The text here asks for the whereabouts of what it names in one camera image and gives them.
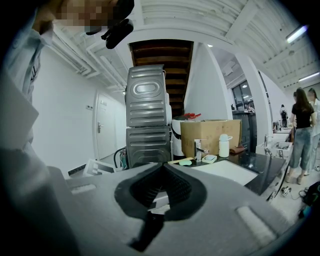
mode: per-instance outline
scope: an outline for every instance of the staircase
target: staircase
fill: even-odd
[[[133,66],[164,65],[166,92],[169,94],[172,117],[184,114],[193,45],[191,41],[173,39],[130,44]]]

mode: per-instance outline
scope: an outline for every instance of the door handle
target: door handle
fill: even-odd
[[[104,125],[101,125],[100,122],[98,122],[98,134],[99,134],[100,131],[101,131],[101,127],[104,127]]]

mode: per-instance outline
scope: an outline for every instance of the soap dish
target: soap dish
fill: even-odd
[[[218,159],[216,155],[213,156],[212,160],[207,160],[205,158],[206,158],[206,156],[202,158],[202,162],[207,163],[207,164],[213,164]]]

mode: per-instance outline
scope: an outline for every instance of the faucet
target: faucet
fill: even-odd
[[[272,138],[273,136],[268,136],[267,134],[264,135],[264,147],[267,147],[268,146],[268,138]]]
[[[202,160],[201,152],[205,153],[205,154],[209,153],[208,149],[201,148],[201,140],[202,139],[195,139],[194,140],[194,160],[196,160],[197,162],[200,162]]]

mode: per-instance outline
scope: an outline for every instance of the fluorescent light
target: fluorescent light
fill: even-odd
[[[306,77],[300,78],[300,79],[299,79],[299,82],[301,82],[301,81],[303,81],[303,80],[306,80],[306,79],[308,79],[308,78],[315,77],[315,76],[317,76],[317,75],[319,75],[319,74],[320,74],[320,72],[316,72],[316,73],[310,74],[310,75],[308,75],[308,76],[306,76]]]
[[[296,40],[298,37],[300,37],[304,32],[306,32],[308,29],[308,26],[302,26],[300,28],[297,28],[295,31],[293,31],[290,35],[286,37],[286,41],[290,44],[294,40]]]

